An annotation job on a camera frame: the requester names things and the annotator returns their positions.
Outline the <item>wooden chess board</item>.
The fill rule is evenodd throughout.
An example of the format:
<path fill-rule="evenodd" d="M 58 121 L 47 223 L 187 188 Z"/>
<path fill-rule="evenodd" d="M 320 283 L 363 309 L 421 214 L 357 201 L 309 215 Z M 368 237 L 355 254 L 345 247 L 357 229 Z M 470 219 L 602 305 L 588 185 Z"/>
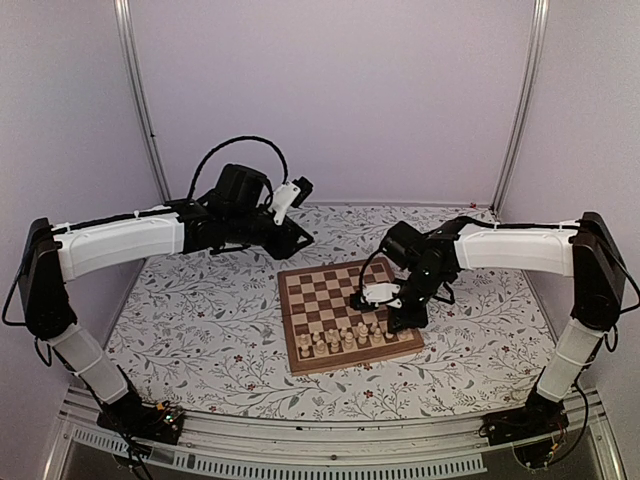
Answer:
<path fill-rule="evenodd" d="M 350 295 L 359 286 L 359 274 L 362 261 L 300 268 L 281 271 L 277 274 L 282 323 L 285 333 L 289 367 L 291 374 L 302 376 L 327 373 L 356 366 L 362 363 L 391 360 L 398 357 L 417 354 L 424 349 L 421 332 L 416 329 L 392 334 L 391 339 L 384 337 L 383 328 L 387 327 L 388 308 L 383 306 L 375 311 L 356 311 L 350 307 Z M 357 342 L 359 322 L 367 325 L 369 339 L 365 345 Z M 371 343 L 371 325 L 377 322 L 382 331 L 383 341 Z M 345 351 L 341 330 L 350 330 L 355 338 L 355 348 Z M 330 329 L 340 335 L 340 349 L 330 351 L 327 333 Z M 324 350 L 314 354 L 312 336 L 319 332 Z M 310 355 L 300 356 L 299 337 L 309 335 Z"/>

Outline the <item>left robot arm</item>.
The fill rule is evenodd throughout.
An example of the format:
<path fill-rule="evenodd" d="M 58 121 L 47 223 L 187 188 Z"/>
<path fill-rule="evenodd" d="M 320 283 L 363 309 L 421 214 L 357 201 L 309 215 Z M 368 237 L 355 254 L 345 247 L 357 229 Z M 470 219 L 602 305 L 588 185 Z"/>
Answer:
<path fill-rule="evenodd" d="M 287 212 L 313 190 L 305 177 L 286 179 L 274 188 L 255 169 L 227 164 L 205 195 L 169 201 L 150 209 L 77 224 L 32 222 L 24 253 L 9 293 L 23 312 L 20 326 L 60 357 L 93 391 L 111 419 L 128 434 L 148 426 L 148 412 L 126 375 L 108 357 L 92 321 L 83 327 L 88 301 L 74 309 L 82 293 L 99 295 L 103 318 L 113 319 L 134 270 L 151 257 L 209 251 L 242 251 L 258 246 L 275 260 L 288 259 L 313 238 Z"/>

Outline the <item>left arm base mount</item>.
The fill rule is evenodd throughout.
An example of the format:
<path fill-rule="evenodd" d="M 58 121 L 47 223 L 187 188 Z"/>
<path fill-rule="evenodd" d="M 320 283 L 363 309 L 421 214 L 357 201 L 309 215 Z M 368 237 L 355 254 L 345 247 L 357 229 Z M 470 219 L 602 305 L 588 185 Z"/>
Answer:
<path fill-rule="evenodd" d="M 123 434 L 159 443 L 177 445 L 185 410 L 169 401 L 144 404 L 140 400 L 122 398 L 114 404 L 99 402 L 101 413 L 97 425 Z"/>

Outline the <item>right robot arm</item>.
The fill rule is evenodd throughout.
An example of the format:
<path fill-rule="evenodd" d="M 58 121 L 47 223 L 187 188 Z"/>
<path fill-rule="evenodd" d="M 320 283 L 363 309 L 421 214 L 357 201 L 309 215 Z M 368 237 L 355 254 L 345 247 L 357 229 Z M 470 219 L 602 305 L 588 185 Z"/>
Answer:
<path fill-rule="evenodd" d="M 576 375 L 607 343 L 632 286 L 604 220 L 553 224 L 458 217 L 431 232 L 392 227 L 383 253 L 407 271 L 387 304 L 394 329 L 424 329 L 425 350 L 378 384 L 377 412 L 457 415 L 522 406 L 517 427 L 552 424 Z"/>

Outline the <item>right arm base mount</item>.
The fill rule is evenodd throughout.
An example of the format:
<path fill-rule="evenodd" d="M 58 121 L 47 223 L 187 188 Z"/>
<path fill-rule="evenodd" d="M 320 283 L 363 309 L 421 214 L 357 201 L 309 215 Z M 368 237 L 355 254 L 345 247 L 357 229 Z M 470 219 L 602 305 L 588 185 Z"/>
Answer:
<path fill-rule="evenodd" d="M 484 415 L 478 435 L 494 446 L 549 434 L 568 426 L 562 401 L 553 402 L 532 392 L 521 407 Z"/>

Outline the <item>white pawn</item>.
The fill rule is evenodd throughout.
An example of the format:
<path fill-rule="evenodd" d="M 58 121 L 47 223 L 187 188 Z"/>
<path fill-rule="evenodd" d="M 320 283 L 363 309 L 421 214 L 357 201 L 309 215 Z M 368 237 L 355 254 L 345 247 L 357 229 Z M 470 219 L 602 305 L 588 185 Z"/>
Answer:
<path fill-rule="evenodd" d="M 300 348 L 300 356 L 302 358 L 306 358 L 310 355 L 308 334 L 302 334 L 299 337 L 299 348 Z"/>

